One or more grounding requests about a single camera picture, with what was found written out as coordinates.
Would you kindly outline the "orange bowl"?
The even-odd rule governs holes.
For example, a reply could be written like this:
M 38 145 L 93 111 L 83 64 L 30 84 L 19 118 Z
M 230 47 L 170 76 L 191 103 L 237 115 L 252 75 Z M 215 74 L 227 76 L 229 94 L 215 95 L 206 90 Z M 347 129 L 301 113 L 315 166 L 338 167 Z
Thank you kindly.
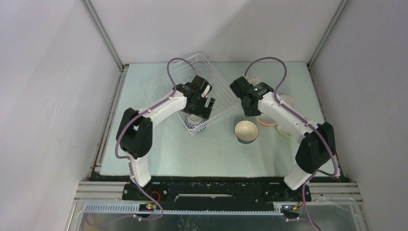
M 278 124 L 276 120 L 266 114 L 258 115 L 255 118 L 257 122 L 264 127 L 272 127 Z

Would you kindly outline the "plain white bowl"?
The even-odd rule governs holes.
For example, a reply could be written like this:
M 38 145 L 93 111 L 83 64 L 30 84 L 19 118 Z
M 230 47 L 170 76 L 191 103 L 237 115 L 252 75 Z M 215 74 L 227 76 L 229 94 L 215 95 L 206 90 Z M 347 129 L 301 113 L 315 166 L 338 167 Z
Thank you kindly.
M 287 95 L 280 95 L 280 102 L 295 109 L 295 100 Z

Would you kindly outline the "blue white patterned bowl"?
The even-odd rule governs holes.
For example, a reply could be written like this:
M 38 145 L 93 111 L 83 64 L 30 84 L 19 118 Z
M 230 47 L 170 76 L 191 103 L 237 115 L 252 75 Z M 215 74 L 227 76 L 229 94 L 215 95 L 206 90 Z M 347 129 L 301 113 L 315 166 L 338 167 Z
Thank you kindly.
M 189 114 L 184 118 L 186 130 L 191 135 L 196 135 L 203 132 L 206 129 L 205 126 L 206 121 L 207 119 L 192 114 Z

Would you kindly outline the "teal bowl white dots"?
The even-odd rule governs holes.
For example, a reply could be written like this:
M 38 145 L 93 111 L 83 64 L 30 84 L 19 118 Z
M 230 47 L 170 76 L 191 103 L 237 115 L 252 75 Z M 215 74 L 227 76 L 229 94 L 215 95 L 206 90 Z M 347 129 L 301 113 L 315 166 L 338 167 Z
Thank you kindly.
M 251 144 L 258 138 L 259 130 L 255 123 L 243 120 L 235 125 L 234 135 L 239 143 Z

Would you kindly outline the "lime green square bowl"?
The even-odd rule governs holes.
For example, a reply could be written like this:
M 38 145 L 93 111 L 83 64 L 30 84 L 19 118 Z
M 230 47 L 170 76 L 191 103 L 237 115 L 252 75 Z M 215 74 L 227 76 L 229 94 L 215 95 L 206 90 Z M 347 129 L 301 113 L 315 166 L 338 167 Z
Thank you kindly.
M 281 135 L 283 135 L 283 136 L 285 136 L 285 137 L 287 137 L 287 138 L 290 138 L 290 139 L 292 139 L 293 138 L 293 135 L 289 132 L 289 130 L 287 130 L 284 126 L 282 126 L 281 124 L 277 124 L 277 131 L 281 134 Z

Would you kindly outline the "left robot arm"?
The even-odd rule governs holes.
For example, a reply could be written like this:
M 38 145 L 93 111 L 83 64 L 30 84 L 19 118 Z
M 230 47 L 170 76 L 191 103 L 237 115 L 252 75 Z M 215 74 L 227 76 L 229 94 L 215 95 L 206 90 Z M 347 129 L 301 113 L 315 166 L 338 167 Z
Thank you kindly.
M 115 155 L 121 156 L 118 150 L 123 150 L 129 162 L 131 180 L 136 183 L 133 193 L 140 200 L 151 197 L 152 187 L 147 184 L 151 180 L 147 154 L 153 144 L 153 129 L 175 112 L 187 113 L 188 124 L 201 125 L 207 119 L 215 103 L 215 98 L 209 98 L 212 85 L 200 76 L 195 76 L 191 82 L 178 84 L 171 92 L 154 105 L 140 110 L 128 108 L 122 116 L 116 135 Z

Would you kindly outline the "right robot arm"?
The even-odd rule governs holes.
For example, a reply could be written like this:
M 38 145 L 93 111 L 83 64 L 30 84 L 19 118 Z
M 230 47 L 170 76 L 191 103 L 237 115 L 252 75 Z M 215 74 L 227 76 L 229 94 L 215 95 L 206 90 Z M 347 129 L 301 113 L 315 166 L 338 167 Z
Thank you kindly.
M 232 92 L 241 100 L 246 116 L 267 115 L 283 126 L 298 142 L 295 165 L 280 187 L 280 196 L 292 201 L 299 195 L 299 187 L 310 181 L 320 167 L 335 161 L 335 137 L 333 126 L 316 123 L 300 115 L 293 107 L 264 82 L 250 84 L 245 77 L 234 80 Z

